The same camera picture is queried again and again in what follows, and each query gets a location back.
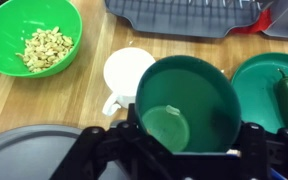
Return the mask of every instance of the white cup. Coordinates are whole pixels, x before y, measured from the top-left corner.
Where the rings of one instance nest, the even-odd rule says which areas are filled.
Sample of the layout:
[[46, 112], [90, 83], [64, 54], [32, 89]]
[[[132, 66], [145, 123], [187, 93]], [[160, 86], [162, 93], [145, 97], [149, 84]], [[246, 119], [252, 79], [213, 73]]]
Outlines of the white cup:
[[118, 50], [107, 59], [104, 79], [113, 93], [104, 104], [103, 114], [111, 116], [119, 108], [135, 103], [139, 81], [154, 62], [151, 54], [133, 47]]

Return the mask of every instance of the countertop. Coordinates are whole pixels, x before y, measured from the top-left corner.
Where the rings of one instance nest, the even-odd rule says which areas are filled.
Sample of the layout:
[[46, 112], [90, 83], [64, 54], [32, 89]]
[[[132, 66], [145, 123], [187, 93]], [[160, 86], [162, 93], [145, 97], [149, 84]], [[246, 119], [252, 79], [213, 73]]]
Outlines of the countertop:
[[103, 0], [71, 0], [83, 19], [80, 51], [64, 71], [47, 78], [23, 79], [0, 74], [0, 133], [27, 125], [63, 124], [78, 128], [102, 126], [125, 119], [127, 110], [102, 114], [111, 91], [103, 78], [106, 59], [125, 47], [139, 47], [156, 60], [190, 55], [208, 61], [231, 78], [237, 67], [254, 55], [288, 53], [288, 39], [261, 33], [229, 34], [223, 39], [137, 32], [110, 14]]

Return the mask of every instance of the gray dish rack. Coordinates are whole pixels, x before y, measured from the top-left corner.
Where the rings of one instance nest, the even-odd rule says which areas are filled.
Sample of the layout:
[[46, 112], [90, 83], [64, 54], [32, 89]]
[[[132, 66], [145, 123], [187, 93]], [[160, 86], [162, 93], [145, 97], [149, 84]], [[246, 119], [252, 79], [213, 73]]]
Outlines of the gray dish rack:
[[271, 8], [273, 23], [264, 33], [288, 37], [288, 0], [104, 1], [111, 13], [127, 18], [137, 31], [210, 38], [252, 25], [262, 10]]

